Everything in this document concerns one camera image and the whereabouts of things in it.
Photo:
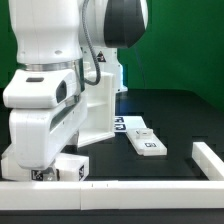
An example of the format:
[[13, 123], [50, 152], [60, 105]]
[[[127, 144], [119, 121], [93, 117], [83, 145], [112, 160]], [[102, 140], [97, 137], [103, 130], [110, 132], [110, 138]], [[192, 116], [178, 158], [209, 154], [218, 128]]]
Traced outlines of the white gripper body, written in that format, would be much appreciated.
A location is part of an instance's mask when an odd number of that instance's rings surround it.
[[52, 109], [13, 109], [10, 134], [17, 164], [23, 169], [45, 170], [79, 130], [87, 117], [86, 98]]

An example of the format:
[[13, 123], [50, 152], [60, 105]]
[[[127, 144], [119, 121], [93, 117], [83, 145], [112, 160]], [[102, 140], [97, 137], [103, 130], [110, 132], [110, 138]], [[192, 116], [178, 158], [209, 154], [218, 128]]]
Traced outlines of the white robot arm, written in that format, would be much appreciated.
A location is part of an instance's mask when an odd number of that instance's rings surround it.
[[17, 164], [45, 170], [86, 119], [81, 48], [129, 48], [148, 23], [146, 0], [8, 0], [16, 70], [3, 92]]

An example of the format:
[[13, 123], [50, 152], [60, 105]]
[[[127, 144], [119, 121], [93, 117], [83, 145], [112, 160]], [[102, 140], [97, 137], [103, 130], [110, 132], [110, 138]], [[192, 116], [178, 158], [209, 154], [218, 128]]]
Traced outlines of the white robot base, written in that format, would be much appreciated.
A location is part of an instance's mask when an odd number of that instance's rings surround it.
[[[83, 62], [85, 77], [95, 70], [95, 65], [88, 47], [83, 47]], [[97, 59], [101, 72], [112, 73], [115, 75], [116, 92], [125, 92], [128, 88], [123, 84], [123, 66], [117, 58], [116, 48], [95, 47]]]

